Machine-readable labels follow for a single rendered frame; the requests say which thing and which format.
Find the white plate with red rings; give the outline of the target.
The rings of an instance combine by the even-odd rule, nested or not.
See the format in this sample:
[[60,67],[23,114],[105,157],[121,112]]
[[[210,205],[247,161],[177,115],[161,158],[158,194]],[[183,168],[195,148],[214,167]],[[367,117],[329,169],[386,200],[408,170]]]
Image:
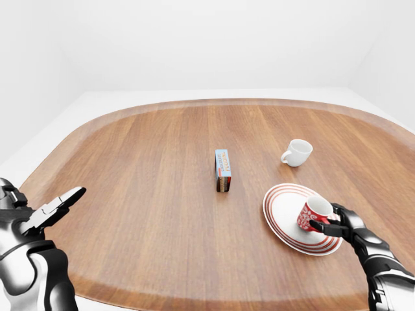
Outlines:
[[305,231],[297,224],[306,199],[317,195],[317,192],[303,185],[280,183],[265,194],[263,213],[271,230],[286,245],[307,255],[325,256],[334,253],[343,239]]

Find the white mug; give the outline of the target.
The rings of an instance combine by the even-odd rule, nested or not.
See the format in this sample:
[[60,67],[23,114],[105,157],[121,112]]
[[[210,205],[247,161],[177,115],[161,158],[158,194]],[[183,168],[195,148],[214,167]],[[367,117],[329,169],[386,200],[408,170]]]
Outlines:
[[302,165],[313,151],[311,143],[303,139],[293,139],[287,150],[281,155],[281,162],[291,167]]

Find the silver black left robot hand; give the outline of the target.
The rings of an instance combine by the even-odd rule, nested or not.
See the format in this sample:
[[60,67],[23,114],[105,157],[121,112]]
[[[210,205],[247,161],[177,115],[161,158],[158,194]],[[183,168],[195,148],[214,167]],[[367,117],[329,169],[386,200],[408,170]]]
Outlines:
[[43,230],[63,218],[86,192],[75,187],[37,209],[7,179],[0,178],[0,257],[23,244],[43,240]]

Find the blue chocolate pudding box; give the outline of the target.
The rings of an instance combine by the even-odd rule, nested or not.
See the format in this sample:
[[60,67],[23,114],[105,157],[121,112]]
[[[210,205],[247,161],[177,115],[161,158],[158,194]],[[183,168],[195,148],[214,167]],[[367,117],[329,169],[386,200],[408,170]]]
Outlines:
[[217,192],[228,192],[231,183],[231,166],[227,149],[215,150],[215,177]]

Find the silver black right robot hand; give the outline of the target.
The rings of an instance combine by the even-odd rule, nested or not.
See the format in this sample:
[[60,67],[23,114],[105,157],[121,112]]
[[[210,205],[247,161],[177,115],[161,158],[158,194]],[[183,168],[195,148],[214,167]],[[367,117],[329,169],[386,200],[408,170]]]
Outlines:
[[396,259],[390,246],[369,230],[356,212],[337,203],[331,205],[334,213],[340,216],[340,220],[328,220],[328,223],[310,220],[313,229],[327,236],[343,238],[353,247],[360,262],[374,256]]

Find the red patterned mug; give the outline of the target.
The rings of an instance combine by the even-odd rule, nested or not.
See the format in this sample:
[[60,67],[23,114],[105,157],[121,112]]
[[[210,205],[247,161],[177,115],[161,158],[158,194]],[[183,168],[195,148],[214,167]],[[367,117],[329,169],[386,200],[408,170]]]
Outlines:
[[330,224],[328,216],[332,214],[333,206],[326,199],[321,196],[310,196],[297,217],[297,224],[304,231],[317,231],[310,225],[310,221]]

